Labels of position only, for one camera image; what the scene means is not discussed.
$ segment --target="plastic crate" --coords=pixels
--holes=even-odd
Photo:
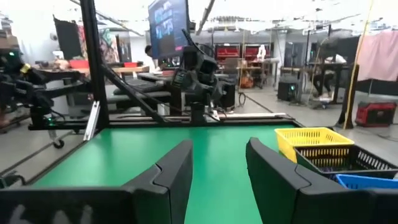
[[[393,179],[398,167],[356,145],[296,147],[297,163],[332,180],[336,174]]]
[[[338,174],[336,179],[339,184],[347,189],[368,189],[368,188],[381,188],[381,189],[398,189],[398,180],[363,177],[359,175],[345,175]]]
[[[297,163],[294,147],[353,145],[354,142],[329,128],[275,129],[279,150],[286,158]]]
[[[71,68],[89,68],[88,60],[70,60],[69,65]]]

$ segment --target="pink cloth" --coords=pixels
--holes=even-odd
[[[365,36],[358,55],[358,81],[370,78],[397,81],[398,32],[387,31]]]

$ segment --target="green table surface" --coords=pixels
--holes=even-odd
[[[33,186],[120,186],[148,169],[184,139],[192,139],[193,181],[185,223],[261,223],[246,165],[250,137],[277,151],[275,128],[105,129]]]

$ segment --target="monitor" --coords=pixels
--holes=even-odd
[[[60,50],[65,60],[82,57],[78,26],[74,22],[54,18]]]
[[[152,57],[178,55],[187,40],[182,29],[189,30],[187,0],[155,0],[148,7]]]

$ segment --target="yellow basket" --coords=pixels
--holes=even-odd
[[[354,142],[328,128],[275,129],[279,150],[286,158],[297,163],[294,147],[353,145]]]

